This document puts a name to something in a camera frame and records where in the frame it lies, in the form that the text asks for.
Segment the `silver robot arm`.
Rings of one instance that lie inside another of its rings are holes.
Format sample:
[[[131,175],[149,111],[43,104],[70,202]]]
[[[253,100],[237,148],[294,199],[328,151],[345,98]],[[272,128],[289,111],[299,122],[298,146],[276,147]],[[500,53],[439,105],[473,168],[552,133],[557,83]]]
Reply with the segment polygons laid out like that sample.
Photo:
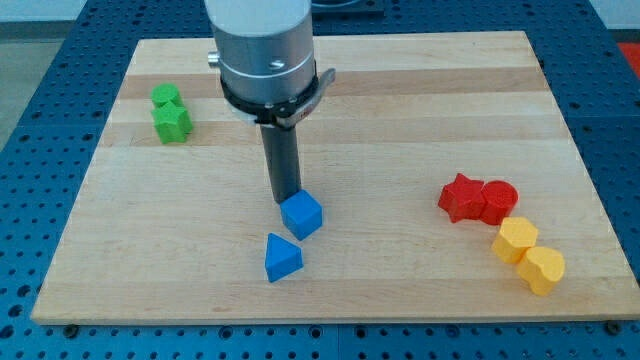
[[[248,122],[293,128],[320,103],[336,70],[320,74],[310,0],[206,0],[224,97]]]

